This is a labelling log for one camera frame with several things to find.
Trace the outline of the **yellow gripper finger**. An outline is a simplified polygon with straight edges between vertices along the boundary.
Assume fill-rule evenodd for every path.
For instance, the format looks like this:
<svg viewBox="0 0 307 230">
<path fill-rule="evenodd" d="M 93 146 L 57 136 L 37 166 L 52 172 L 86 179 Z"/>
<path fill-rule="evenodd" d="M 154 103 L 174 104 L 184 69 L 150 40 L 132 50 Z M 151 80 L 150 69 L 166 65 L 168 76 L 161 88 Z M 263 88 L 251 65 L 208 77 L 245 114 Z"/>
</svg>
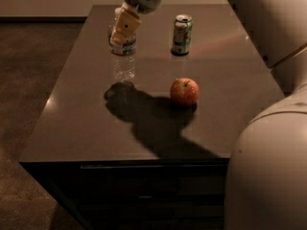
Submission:
<svg viewBox="0 0 307 230">
<path fill-rule="evenodd" d="M 126 41 L 136 32 L 142 20 L 137 9 L 124 2 L 121 7 L 114 11 L 114 26 L 110 42 L 116 46 L 123 46 Z"/>
</svg>

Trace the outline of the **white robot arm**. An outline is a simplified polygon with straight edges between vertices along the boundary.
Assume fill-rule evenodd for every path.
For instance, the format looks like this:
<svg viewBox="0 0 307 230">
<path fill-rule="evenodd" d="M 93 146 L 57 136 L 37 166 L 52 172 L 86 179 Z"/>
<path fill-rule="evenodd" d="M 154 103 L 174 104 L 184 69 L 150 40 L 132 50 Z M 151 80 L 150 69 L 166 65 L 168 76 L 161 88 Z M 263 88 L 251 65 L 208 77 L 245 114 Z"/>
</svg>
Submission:
<svg viewBox="0 0 307 230">
<path fill-rule="evenodd" d="M 224 230 L 307 230 L 307 0 L 227 0 L 286 98 L 233 146 Z"/>
</svg>

